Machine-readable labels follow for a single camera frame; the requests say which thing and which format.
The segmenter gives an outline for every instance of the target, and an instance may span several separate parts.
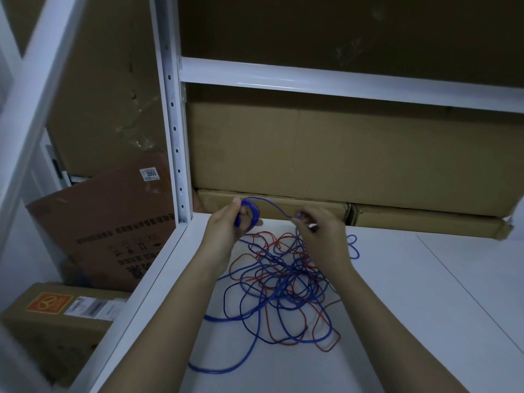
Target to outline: hand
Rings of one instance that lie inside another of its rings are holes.
[[[240,198],[235,197],[230,205],[226,205],[209,217],[204,237],[194,256],[206,262],[206,267],[216,274],[216,278],[226,270],[233,245],[246,234],[251,224],[247,208],[241,207],[240,204]],[[238,214],[240,214],[240,226],[235,227]]]
[[[303,218],[291,221],[297,226],[311,260],[331,279],[340,266],[351,265],[344,222],[324,208],[304,207],[300,211]],[[312,232],[310,223],[316,223],[318,230]]]

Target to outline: box label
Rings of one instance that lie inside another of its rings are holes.
[[[26,307],[26,311],[58,314],[73,298],[73,295],[62,295],[50,292],[41,292],[34,300]]]
[[[144,181],[158,181],[160,177],[158,176],[157,169],[155,167],[151,168],[144,168],[140,170],[140,173],[142,174],[142,178],[144,178]]]
[[[75,302],[69,306],[69,309],[64,312],[64,315],[114,321],[125,304],[125,299],[107,300],[95,297],[77,297]]]

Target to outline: orange logo label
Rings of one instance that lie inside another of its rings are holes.
[[[73,298],[73,295],[60,295],[42,292],[26,307],[27,311],[58,314]]]

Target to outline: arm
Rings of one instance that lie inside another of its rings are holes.
[[[344,224],[324,209],[305,208],[293,219],[309,256],[335,287],[384,390],[467,392],[404,327],[353,268]],[[315,222],[313,233],[307,227]]]
[[[239,212],[240,227],[234,229]],[[193,259],[100,393],[179,390],[216,280],[226,270],[233,244],[244,235],[249,221],[239,198],[209,218]]]

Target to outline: left hand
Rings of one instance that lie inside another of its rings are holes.
[[[201,259],[206,263],[206,267],[215,272],[216,278],[226,270],[233,245],[246,234],[251,224],[247,208],[240,204],[240,198],[235,197],[230,205],[226,205],[211,215],[207,221],[200,247],[195,254],[195,258]],[[234,223],[238,214],[240,214],[240,226],[235,227]]]

